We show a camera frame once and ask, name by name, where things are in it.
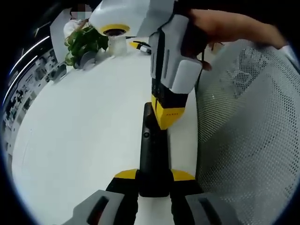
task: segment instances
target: finger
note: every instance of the finger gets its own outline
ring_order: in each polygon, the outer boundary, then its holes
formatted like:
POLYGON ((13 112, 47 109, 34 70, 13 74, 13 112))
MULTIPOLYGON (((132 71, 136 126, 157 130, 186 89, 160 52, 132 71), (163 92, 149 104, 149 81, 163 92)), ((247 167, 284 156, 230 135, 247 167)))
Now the finger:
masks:
POLYGON ((211 67, 211 64, 209 64, 208 62, 206 61, 201 61, 202 63, 202 68, 206 71, 211 71, 212 70, 212 67, 211 67))
POLYGON ((209 42, 209 43, 208 43, 208 46, 209 46, 210 48, 213 48, 214 45, 215 45, 215 42, 209 42))
POLYGON ((192 9, 189 13, 193 23, 209 36, 215 35, 218 31, 218 21, 211 12, 211 10, 192 9))

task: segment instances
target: human hand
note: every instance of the human hand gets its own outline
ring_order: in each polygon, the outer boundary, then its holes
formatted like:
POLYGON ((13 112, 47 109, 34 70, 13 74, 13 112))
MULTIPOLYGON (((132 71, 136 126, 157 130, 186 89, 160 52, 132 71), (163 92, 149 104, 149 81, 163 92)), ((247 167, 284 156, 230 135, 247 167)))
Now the human hand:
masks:
POLYGON ((246 39, 277 49, 287 45, 285 38, 275 26, 246 15, 201 9, 192 9, 189 14, 194 24, 208 35, 209 42, 246 39))
POLYGON ((82 25, 85 25, 87 22, 89 21, 89 19, 84 19, 84 20, 82 20, 82 25))

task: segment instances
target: potted plant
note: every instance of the potted plant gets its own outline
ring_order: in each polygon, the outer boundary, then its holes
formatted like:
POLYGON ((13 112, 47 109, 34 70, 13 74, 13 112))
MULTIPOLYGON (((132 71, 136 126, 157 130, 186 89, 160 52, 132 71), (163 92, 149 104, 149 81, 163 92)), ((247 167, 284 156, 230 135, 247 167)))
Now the potted plant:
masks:
POLYGON ((102 36, 94 27, 86 27, 71 34, 65 41, 69 53, 66 64, 78 68, 80 59, 87 52, 97 53, 101 48, 108 48, 108 37, 102 36))

